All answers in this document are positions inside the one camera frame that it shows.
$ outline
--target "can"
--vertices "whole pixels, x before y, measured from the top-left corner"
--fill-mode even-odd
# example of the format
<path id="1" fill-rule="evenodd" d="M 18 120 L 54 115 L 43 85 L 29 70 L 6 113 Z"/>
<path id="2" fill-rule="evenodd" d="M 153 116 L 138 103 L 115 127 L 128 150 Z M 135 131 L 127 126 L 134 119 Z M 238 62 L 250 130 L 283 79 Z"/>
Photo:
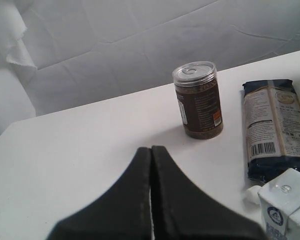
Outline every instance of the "can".
<path id="1" fill-rule="evenodd" d="M 223 130 L 216 65 L 196 61 L 176 68 L 175 92 L 185 133 L 195 139 L 211 139 Z"/>

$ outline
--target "white plastic cap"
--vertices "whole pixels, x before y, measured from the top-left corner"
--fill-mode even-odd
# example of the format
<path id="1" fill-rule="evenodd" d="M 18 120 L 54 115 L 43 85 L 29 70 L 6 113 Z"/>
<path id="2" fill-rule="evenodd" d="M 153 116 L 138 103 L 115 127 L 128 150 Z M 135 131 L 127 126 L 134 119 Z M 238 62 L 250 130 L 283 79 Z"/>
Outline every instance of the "white plastic cap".
<path id="1" fill-rule="evenodd" d="M 258 195 L 261 186 L 252 186 L 245 191 L 245 198 L 253 204 L 260 205 L 260 198 Z"/>

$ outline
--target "milk carton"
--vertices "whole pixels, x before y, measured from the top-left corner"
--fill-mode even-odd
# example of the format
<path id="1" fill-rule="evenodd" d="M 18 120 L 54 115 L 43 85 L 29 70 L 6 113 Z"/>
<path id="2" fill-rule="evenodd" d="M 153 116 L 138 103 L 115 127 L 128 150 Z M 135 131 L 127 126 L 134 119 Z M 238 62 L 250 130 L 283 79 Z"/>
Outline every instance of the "milk carton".
<path id="1" fill-rule="evenodd" d="M 258 192 L 271 240 L 300 240 L 300 172 L 290 168 Z"/>

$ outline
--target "white table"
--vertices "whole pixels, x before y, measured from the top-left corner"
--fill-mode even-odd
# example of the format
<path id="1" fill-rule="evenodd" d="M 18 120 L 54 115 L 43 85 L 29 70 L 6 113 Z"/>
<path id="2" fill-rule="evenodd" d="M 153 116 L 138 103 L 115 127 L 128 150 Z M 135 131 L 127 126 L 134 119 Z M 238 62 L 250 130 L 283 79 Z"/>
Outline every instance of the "white table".
<path id="1" fill-rule="evenodd" d="M 300 51 L 219 72 L 224 130 L 210 140 L 185 135 L 173 84 L 13 123 L 0 137 L 0 240 L 45 239 L 103 194 L 138 147 L 152 145 L 166 146 L 203 191 L 260 223 L 259 207 L 243 200 L 252 183 L 242 84 L 280 78 L 294 80 L 300 97 Z"/>

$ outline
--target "carton logo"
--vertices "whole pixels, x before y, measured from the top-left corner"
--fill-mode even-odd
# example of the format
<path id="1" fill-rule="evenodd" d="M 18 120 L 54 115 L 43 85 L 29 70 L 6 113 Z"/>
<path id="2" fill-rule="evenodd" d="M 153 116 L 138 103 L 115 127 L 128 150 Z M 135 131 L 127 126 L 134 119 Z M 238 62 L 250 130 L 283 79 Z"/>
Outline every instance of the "carton logo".
<path id="1" fill-rule="evenodd" d="M 275 224 L 277 224 L 279 226 L 282 226 L 284 224 L 284 218 L 282 217 L 282 214 L 279 211 L 279 209 L 271 206 L 271 207 L 268 207 L 267 211 L 268 211 L 269 217 Z"/>

